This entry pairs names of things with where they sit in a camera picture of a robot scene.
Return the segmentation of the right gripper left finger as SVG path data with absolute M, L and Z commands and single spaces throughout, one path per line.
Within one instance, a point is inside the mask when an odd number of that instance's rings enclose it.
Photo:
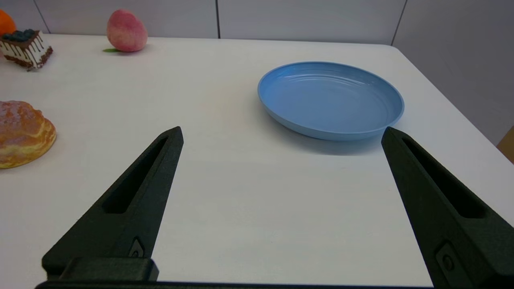
M 152 256 L 184 139 L 161 133 L 42 258 L 57 279 L 80 257 Z

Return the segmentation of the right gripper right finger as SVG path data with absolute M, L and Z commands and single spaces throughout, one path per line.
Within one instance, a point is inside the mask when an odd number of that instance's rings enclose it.
M 434 287 L 512 289 L 513 227 L 408 134 L 381 144 Z

